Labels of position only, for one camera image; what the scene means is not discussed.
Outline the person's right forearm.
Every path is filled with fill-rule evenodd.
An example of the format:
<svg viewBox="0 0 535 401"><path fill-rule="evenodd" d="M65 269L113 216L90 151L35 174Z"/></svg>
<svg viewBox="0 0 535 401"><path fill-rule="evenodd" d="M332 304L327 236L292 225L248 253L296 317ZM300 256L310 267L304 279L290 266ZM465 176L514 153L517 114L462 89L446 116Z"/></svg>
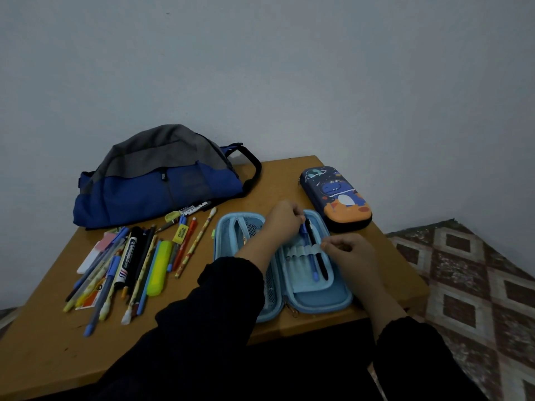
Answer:
<svg viewBox="0 0 535 401"><path fill-rule="evenodd" d="M377 338L373 366L388 401L488 401L439 332L409 317L380 279L358 297Z"/></svg>

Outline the orange and white card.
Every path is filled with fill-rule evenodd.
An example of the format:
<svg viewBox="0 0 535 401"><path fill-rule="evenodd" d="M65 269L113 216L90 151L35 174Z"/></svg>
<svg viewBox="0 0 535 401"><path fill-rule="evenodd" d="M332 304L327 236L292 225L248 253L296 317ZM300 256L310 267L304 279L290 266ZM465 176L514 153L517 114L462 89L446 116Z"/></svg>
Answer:
<svg viewBox="0 0 535 401"><path fill-rule="evenodd" d="M105 283L106 277L102 277L98 283L95 284L94 288L88 294L87 296L83 298L79 298L80 300L83 300L82 302L78 302L75 306L75 310L83 310L83 309L89 309L93 308L98 300L98 298L101 295L101 289L103 287L103 284Z"/></svg>

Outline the red pen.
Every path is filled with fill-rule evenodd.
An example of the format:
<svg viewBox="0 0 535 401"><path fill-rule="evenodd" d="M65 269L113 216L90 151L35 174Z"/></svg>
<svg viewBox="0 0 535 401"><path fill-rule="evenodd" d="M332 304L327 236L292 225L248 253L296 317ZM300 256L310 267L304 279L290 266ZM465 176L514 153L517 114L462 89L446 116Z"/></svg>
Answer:
<svg viewBox="0 0 535 401"><path fill-rule="evenodd" d="M189 226L189 229L188 229L188 232L184 238L184 242L181 246L181 248L179 249L179 252L177 254L177 258L176 258L176 262L174 264L174 269L172 271L176 271L177 270L177 267L179 266L180 264L180 261L182 260L182 257L184 256L184 252L186 250L186 247L188 245L188 241L194 231L194 229L196 228L196 225L197 225L197 218L196 217L193 217L191 222L188 224Z"/></svg>

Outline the person's left forearm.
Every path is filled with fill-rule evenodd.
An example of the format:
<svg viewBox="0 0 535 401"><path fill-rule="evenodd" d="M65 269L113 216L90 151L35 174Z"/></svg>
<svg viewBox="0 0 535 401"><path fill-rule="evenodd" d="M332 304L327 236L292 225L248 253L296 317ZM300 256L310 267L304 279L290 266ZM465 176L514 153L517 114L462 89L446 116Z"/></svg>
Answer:
<svg viewBox="0 0 535 401"><path fill-rule="evenodd" d="M155 317L91 401L231 401L243 385L246 344L263 309L265 270L281 245L261 231L237 256L207 264L198 287Z"/></svg>

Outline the light blue pencil case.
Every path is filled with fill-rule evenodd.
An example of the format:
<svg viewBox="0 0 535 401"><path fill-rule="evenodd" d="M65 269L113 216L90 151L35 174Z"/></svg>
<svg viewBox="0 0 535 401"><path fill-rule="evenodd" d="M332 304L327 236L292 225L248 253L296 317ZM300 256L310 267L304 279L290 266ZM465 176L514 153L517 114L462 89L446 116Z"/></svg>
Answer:
<svg viewBox="0 0 535 401"><path fill-rule="evenodd" d="M272 257L264 279L264 306L256 322L274 319L288 306L294 313L322 314L347 308L352 293L344 283L337 265L320 248L322 238L330 236L322 217L316 211L305 209L311 222L317 244L303 245L299 233L281 246ZM234 256L264 225L264 216L251 212L224 215L213 232L213 258ZM324 280L316 259L322 255L329 280ZM314 256L319 282L312 278L307 255Z"/></svg>

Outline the person's left hand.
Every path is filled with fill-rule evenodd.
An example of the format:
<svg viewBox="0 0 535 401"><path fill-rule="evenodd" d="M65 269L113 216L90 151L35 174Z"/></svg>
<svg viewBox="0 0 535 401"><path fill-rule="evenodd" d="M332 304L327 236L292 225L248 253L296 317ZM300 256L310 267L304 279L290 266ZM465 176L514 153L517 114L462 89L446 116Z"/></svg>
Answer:
<svg viewBox="0 0 535 401"><path fill-rule="evenodd" d="M266 247L276 250L296 236L305 222L302 207L288 200L279 201L266 215L260 233L260 241Z"/></svg>

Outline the black marker with white label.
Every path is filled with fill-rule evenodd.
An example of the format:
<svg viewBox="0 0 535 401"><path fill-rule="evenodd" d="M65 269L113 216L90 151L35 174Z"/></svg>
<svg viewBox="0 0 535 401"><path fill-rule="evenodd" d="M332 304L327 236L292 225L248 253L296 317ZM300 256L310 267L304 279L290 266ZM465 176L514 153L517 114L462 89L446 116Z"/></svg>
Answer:
<svg viewBox="0 0 535 401"><path fill-rule="evenodd" d="M129 269L132 263L135 250L137 248L138 240L143 236L144 230L141 227L133 227L130 236L126 242L122 259L118 266L117 276L115 277L113 288L114 290L123 290L129 274Z"/></svg>

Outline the dark pencil with yellow-green cap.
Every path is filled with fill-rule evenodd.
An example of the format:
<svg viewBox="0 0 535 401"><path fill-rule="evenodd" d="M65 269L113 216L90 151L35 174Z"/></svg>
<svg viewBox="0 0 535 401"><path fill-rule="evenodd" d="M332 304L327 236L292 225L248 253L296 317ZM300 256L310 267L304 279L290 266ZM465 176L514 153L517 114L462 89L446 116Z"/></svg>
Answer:
<svg viewBox="0 0 535 401"><path fill-rule="evenodd" d="M178 223L181 215L182 215L181 211L173 211L165 215L164 216L165 223L161 225L160 227L158 227L155 233L158 234L166 229L169 229L174 224Z"/></svg>

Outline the blue and grey bag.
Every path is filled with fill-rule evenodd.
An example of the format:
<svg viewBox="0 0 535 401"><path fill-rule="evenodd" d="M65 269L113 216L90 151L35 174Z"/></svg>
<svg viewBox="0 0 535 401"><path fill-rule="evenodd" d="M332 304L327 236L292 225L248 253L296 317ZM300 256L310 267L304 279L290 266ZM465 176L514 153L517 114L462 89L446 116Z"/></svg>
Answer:
<svg viewBox="0 0 535 401"><path fill-rule="evenodd" d="M220 147L181 124L142 131L114 145L93 172L79 177L73 222L120 227L184 207L243 198L262 163L242 143Z"/></svg>

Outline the person's black clothing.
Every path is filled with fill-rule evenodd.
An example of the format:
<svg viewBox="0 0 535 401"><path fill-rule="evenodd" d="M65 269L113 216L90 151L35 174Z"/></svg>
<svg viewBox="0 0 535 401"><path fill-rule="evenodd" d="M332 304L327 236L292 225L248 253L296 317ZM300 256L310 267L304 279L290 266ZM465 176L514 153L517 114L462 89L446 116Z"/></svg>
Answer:
<svg viewBox="0 0 535 401"><path fill-rule="evenodd" d="M247 346L237 388L256 401L383 401L368 318Z"/></svg>

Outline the pink and white card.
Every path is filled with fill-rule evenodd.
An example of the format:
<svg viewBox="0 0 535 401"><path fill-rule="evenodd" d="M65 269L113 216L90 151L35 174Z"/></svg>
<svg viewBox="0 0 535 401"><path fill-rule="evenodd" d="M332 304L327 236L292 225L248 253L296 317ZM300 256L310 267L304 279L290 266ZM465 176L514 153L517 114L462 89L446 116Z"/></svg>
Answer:
<svg viewBox="0 0 535 401"><path fill-rule="evenodd" d="M113 241L117 234L117 232L113 233L111 231L104 233L102 239L95 244L90 253L86 256L84 261L77 269L78 275L83 275L90 268L93 262L104 252L104 249L106 249L106 247Z"/></svg>

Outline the yellow patterned pencil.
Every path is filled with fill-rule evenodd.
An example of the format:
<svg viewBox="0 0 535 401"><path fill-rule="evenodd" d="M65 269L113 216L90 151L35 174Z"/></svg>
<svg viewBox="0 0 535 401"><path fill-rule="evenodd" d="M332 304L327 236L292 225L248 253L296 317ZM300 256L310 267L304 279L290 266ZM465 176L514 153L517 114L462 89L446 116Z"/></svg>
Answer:
<svg viewBox="0 0 535 401"><path fill-rule="evenodd" d="M190 247L189 251L187 252L187 254L185 256L183 256L182 262L177 267L177 270L176 270L176 273L175 273L175 278L176 279L179 279L182 276L185 268L187 267L189 261L191 260L191 257L194 255L194 253L195 253L195 251L196 251L196 249L197 249L197 247L198 247L198 245L200 243L200 240L204 236L204 233L206 232L208 226L210 225L211 220L213 219L213 217L215 216L216 213L217 213L217 208L216 207L212 208L211 211L210 211L210 214L206 218L203 226L199 230L195 240L191 244L191 247Z"/></svg>

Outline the white and black marker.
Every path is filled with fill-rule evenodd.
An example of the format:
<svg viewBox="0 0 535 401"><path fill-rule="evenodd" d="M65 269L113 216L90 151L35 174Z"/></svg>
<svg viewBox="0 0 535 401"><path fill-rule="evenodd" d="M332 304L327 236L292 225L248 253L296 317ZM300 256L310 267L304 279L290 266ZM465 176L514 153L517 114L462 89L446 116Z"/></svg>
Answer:
<svg viewBox="0 0 535 401"><path fill-rule="evenodd" d="M211 205L211 201L202 202L197 205L191 205L188 207L185 207L181 210L179 210L179 215L182 216L189 216L191 214L194 214L195 212L199 211L200 209L204 209L205 207L209 207Z"/></svg>

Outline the dark blue dinosaur pencil case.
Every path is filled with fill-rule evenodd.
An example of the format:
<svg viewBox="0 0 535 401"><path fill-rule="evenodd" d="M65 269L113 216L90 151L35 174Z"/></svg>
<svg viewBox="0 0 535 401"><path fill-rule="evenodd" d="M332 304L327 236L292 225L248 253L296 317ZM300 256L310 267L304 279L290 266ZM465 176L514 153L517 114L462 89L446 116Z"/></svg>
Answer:
<svg viewBox="0 0 535 401"><path fill-rule="evenodd" d="M332 233L362 230L371 223L370 205L335 168L305 169L298 182Z"/></svg>

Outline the blue pen with yellow label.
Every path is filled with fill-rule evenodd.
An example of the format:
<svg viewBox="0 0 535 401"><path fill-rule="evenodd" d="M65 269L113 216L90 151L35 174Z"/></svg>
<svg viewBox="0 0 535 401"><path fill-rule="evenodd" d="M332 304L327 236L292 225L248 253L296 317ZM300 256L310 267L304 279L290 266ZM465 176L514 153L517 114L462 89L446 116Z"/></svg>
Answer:
<svg viewBox="0 0 535 401"><path fill-rule="evenodd" d="M169 264L166 270L168 273L174 269L174 264L176 262L177 254L184 242L184 238L188 232L188 229L189 229L189 226L188 226L187 215L183 214L179 218L178 228L172 239L172 242L174 243L174 248L172 249L172 253L169 259Z"/></svg>

